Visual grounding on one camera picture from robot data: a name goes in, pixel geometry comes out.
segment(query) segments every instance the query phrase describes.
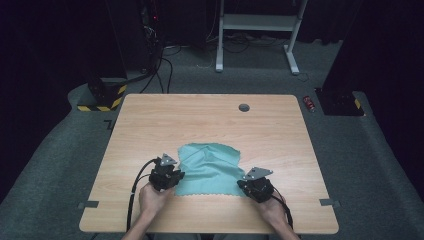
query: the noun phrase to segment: wooden table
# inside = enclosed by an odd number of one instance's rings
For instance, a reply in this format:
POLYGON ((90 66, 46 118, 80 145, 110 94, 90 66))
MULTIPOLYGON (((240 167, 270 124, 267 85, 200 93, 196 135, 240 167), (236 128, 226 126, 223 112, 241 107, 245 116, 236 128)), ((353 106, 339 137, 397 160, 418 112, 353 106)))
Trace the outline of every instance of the wooden table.
MULTIPOLYGON (((188 143, 217 142, 241 152, 239 166, 271 169, 267 176, 286 198, 295 231, 332 234, 338 223, 294 96, 223 94, 130 94, 113 134, 80 222, 85 232, 124 232, 131 187, 141 167, 188 143), (250 110, 242 112, 240 104, 250 110)), ((153 164, 146 168, 150 173, 153 164)), ((141 188, 147 178, 140 181, 141 188)), ((133 220, 139 214, 138 194, 133 220)), ((150 232, 272 233, 247 197, 173 196, 150 232)))

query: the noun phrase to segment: red can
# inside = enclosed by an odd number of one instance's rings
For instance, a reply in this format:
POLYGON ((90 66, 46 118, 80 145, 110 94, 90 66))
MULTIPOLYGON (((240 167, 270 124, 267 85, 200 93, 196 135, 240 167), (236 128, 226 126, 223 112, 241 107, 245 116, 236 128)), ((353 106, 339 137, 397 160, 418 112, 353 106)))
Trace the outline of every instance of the red can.
POLYGON ((309 96, 303 97, 303 102, 306 105, 306 108, 309 110, 309 112, 315 112, 315 104, 312 102, 312 99, 309 96))

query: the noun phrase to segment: wrinkled fabric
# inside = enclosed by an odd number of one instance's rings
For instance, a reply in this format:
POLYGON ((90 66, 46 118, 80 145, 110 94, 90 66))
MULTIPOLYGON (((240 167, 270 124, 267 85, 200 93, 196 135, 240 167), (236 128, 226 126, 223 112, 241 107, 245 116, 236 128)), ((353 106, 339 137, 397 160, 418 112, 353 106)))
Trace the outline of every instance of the wrinkled fabric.
POLYGON ((245 175, 238 167, 240 152, 218 143, 191 143, 178 149, 180 169, 185 176, 178 183, 177 196, 226 194, 245 197, 237 180, 245 175))

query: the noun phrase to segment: forearm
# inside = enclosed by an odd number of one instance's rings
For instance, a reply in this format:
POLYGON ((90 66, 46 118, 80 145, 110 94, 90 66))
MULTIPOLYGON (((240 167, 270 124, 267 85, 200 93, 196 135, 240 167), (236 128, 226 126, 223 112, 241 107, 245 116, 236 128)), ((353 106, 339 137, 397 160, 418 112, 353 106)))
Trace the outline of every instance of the forearm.
POLYGON ((122 240, 140 240, 143 239, 144 234, 152 223, 154 217, 149 214, 142 214, 134 222, 131 229, 124 235, 122 240))
POLYGON ((274 228, 277 235, 281 240, 299 240, 299 236, 293 231, 288 223, 278 222, 271 223, 271 226, 274 228))

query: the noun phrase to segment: white metal stand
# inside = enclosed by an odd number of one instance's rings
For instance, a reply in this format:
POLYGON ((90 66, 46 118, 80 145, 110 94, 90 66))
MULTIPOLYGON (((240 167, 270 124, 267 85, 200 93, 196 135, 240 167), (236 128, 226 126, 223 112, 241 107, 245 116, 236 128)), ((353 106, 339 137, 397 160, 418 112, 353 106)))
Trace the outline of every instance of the white metal stand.
POLYGON ((292 32, 289 45, 284 45, 284 53, 287 56, 292 74, 298 75, 299 68, 293 56, 293 46, 302 23, 308 0, 303 0, 297 16, 273 16, 273 15, 244 15, 244 14, 224 14, 224 0, 221 0, 219 18, 219 38, 216 54, 216 71, 224 70, 223 63, 223 38, 224 29, 237 30, 264 30, 292 32))

